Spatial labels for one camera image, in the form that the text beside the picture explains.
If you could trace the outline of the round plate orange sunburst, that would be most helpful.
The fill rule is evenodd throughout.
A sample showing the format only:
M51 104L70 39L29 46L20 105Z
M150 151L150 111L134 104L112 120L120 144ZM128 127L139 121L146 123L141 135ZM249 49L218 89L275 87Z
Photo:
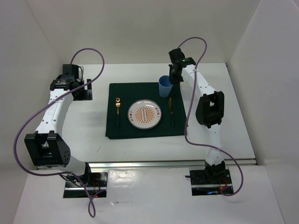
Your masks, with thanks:
M160 123L161 118L160 106L149 99L138 100L128 109L129 123L137 129L152 129Z

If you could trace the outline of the gold fork black handle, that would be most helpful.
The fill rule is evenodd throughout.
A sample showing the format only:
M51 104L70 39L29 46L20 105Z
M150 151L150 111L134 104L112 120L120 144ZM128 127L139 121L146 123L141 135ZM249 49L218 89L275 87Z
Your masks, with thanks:
M116 111L116 126L119 127L119 114L120 114L120 106L121 106L121 99L120 98L116 98L115 99L115 106L117 108L117 111Z

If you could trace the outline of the blue plastic cup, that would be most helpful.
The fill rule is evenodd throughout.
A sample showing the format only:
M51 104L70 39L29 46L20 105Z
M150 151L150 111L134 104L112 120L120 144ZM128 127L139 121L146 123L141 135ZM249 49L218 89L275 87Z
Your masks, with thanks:
M158 81L159 96L166 98L172 90L173 84L169 82L169 76L161 76Z

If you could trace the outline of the gold knife black handle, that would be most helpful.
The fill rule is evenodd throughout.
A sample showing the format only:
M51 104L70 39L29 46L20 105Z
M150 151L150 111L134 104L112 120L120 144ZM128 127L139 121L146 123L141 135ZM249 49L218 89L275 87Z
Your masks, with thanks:
M174 117L173 117L173 108L172 108L172 99L171 99L171 97L169 98L169 111L170 111L170 115L171 115L171 125L175 126Z

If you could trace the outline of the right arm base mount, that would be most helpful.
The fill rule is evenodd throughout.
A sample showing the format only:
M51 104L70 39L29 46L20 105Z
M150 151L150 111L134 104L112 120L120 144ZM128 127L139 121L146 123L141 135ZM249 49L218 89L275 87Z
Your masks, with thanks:
M223 174L216 177L207 177L204 170L190 170L185 178L190 180L192 196L211 196L233 194L234 189L230 171L226 169Z

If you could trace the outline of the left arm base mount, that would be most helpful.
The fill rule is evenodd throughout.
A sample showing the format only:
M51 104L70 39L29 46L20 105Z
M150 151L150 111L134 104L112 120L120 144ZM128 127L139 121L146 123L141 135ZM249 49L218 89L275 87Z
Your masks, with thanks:
M63 198L87 198L83 185L72 175L60 175L65 181ZM108 172L89 173L80 176L91 197L105 198L107 196Z

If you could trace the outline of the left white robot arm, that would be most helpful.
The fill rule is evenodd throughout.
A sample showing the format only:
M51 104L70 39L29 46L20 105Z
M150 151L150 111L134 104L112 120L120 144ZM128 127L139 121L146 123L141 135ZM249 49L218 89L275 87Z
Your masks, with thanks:
M38 168L58 168L76 174L81 186L88 186L93 180L87 162L71 155L71 150L62 138L65 117L73 101L92 99L92 87L68 92L83 85L83 68L74 64L64 64L63 73L50 84L50 107L32 134L26 134L24 142L33 164Z

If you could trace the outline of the dark green cloth placemat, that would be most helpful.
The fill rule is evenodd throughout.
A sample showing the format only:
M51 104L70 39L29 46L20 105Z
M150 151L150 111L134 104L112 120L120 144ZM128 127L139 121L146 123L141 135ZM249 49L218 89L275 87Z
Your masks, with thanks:
M158 83L112 83L109 86L106 137L135 139L184 135L186 112L180 86L168 97Z

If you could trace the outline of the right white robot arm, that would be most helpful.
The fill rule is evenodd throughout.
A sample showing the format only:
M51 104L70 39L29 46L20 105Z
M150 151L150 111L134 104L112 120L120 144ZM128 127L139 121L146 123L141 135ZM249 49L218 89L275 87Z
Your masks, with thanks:
M204 178L209 183L216 182L225 171L224 158L217 148L221 147L220 124L224 116L224 93L213 88L203 75L195 68L196 62L186 57L180 48L169 52L171 64L169 81L179 84L187 81L199 102L195 111L197 122L202 125L208 142L205 158Z

